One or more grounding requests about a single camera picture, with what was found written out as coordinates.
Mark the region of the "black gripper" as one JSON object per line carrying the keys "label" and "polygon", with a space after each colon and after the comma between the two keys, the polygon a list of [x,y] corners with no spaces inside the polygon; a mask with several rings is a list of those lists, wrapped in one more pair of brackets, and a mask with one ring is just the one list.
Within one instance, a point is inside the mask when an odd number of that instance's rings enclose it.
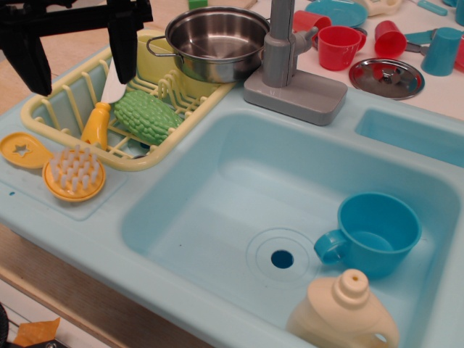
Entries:
{"label": "black gripper", "polygon": [[136,74],[137,31],[151,22],[149,1],[104,1],[78,7],[75,1],[2,1],[1,50],[35,94],[52,92],[51,70],[40,37],[108,27],[119,81]]}

